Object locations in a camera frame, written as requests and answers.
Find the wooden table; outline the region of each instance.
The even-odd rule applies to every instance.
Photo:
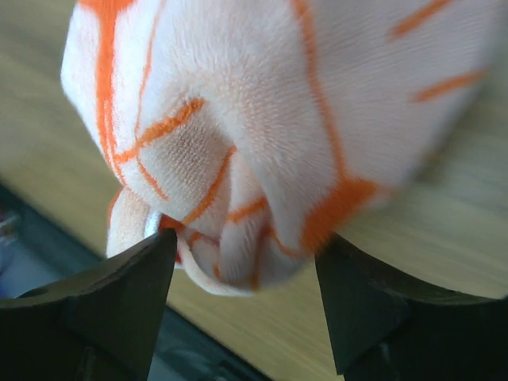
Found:
[[[118,185],[60,90],[72,7],[72,0],[0,4],[0,181],[100,253]],[[433,169],[345,237],[435,284],[508,292],[508,70],[496,78]],[[242,299],[210,296],[180,272],[169,302],[275,380],[337,379],[313,267]]]

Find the white towel with orange lines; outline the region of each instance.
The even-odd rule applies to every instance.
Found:
[[[170,226],[181,266],[211,293],[289,279],[446,136],[505,7],[79,1],[61,79],[124,186],[107,255]]]

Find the wooden surface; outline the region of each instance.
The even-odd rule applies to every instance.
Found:
[[[117,189],[60,90],[72,0],[0,3],[0,181],[97,252]],[[508,59],[433,168],[343,234],[453,290],[508,293]],[[175,276],[170,303],[275,380],[333,380],[314,269],[255,298],[218,298]]]

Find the orange stripe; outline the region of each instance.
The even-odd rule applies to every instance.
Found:
[[[325,99],[325,93],[318,79],[318,54],[311,9],[305,0],[292,0],[292,4],[304,36],[303,44],[306,50],[307,76],[310,88],[321,111],[323,124],[338,171],[335,185],[329,191],[329,195],[321,200],[306,216],[302,235],[300,236],[300,245],[308,252],[316,252],[320,246],[329,240],[333,228],[344,223],[348,217],[351,217],[361,205],[375,194],[377,184],[368,180],[351,178],[347,173],[335,117]]]
[[[155,17],[155,20],[152,25],[152,31],[150,33],[150,39],[148,41],[148,50],[146,53],[146,64],[143,69],[143,79],[141,81],[140,93],[139,93],[138,101],[137,101],[137,116],[136,116],[136,124],[134,126],[134,136],[135,136],[136,140],[137,140],[137,136],[139,134],[139,129],[140,129],[140,115],[141,115],[141,111],[142,111],[142,107],[143,107],[142,103],[143,103],[144,89],[145,89],[146,83],[148,81],[148,76],[149,76],[150,72],[152,71],[153,40],[156,35],[157,25],[159,24],[160,13],[162,12],[162,9],[165,4],[166,4],[166,0],[162,0],[159,4],[159,9],[157,10],[156,17]],[[163,200],[167,201],[167,195],[163,192],[162,188],[157,183],[157,180],[152,175],[150,175],[148,173],[148,170],[146,169],[146,167],[141,163],[140,151],[138,151],[136,154],[136,162],[137,162],[137,166],[138,166],[141,174],[143,175],[144,179],[148,182],[148,184],[150,184],[150,186],[152,186],[153,190],[159,195],[159,197],[161,197]]]
[[[319,83],[318,76],[318,54],[316,49],[316,38],[313,23],[313,14],[306,0],[292,0],[294,11],[298,22],[302,27],[303,44],[307,58],[307,77],[314,100],[321,113],[329,143],[332,146],[333,156],[337,163],[339,176],[347,177],[346,164],[342,153],[341,139],[338,136],[337,126],[333,111],[326,100],[325,92]]]
[[[486,71],[473,71],[472,73],[447,78],[431,87],[417,92],[415,96],[412,97],[411,102],[428,102],[454,90],[470,86],[483,79],[486,73]]]
[[[141,159],[139,156],[136,157],[137,166],[143,175],[144,179],[147,181],[148,184],[153,188],[153,190],[161,197],[164,201],[167,201],[168,197],[158,184],[157,180],[154,179],[152,175],[148,172],[146,167],[141,163]]]
[[[143,79],[141,80],[141,86],[140,86],[140,92],[138,94],[138,101],[137,101],[137,115],[136,115],[136,124],[134,126],[134,136],[137,137],[137,134],[140,130],[140,116],[141,111],[143,109],[142,101],[144,97],[144,89],[146,88],[146,83],[148,81],[148,76],[150,75],[150,72],[152,71],[152,50],[153,50],[153,40],[156,35],[157,25],[159,24],[160,14],[162,13],[162,10],[164,9],[164,6],[166,5],[166,0],[162,0],[159,4],[159,9],[157,10],[156,17],[153,21],[152,25],[152,31],[150,33],[150,39],[148,41],[148,50],[146,52],[146,64],[143,68]]]
[[[261,233],[262,237],[270,237],[274,240],[274,242],[279,247],[279,250],[289,256],[290,258],[297,258],[299,256],[302,256],[302,254],[296,252],[295,250],[292,250],[290,248],[287,248],[283,245],[283,243],[280,241],[279,237],[277,237],[277,232],[275,231],[273,226],[267,226],[263,229],[263,232]]]
[[[226,218],[227,222],[232,222],[234,224],[237,224],[244,218],[251,216],[253,214],[256,214],[258,211],[264,209],[268,206],[268,200],[266,197],[260,197],[254,202],[242,206],[240,209],[234,210],[233,212],[230,212],[228,214],[228,217]]]
[[[178,111],[176,116],[167,117],[163,121],[159,121],[146,129],[141,137],[136,141],[135,145],[126,151],[119,153],[115,159],[119,163],[125,163],[134,158],[139,151],[152,143],[155,139],[163,137],[168,133],[172,133],[175,129],[187,122],[189,118],[199,111],[204,104],[203,99],[193,99]]]
[[[110,206],[108,206],[108,221],[107,221],[108,228],[110,227],[111,214],[113,213],[114,204],[117,202],[118,197],[120,197],[121,190],[122,190],[121,188],[118,190],[118,192],[114,195],[113,199],[111,200]]]
[[[233,156],[233,154],[236,151],[237,149],[235,147],[232,147],[228,150],[228,153],[226,154],[222,166],[217,174],[217,178],[215,179],[214,183],[208,190],[208,193],[206,194],[205,198],[201,200],[199,205],[194,210],[192,210],[192,212],[190,212],[188,216],[186,216],[183,219],[183,223],[185,225],[189,225],[191,222],[196,221],[198,218],[200,218],[202,214],[205,213],[205,210],[215,201],[219,188],[221,187],[221,184],[224,181],[226,171],[229,167],[231,156]]]
[[[133,0],[81,0],[79,4],[92,9],[99,21],[100,43],[97,58],[97,128],[99,141],[109,167],[125,183],[121,169],[114,163],[116,139],[113,131],[113,70],[115,25],[118,14],[131,6]]]
[[[424,6],[392,28],[390,30],[390,37],[394,39],[404,37],[407,33],[415,30],[436,13],[443,10],[446,6],[449,6],[453,1],[454,0],[432,0],[427,6]]]

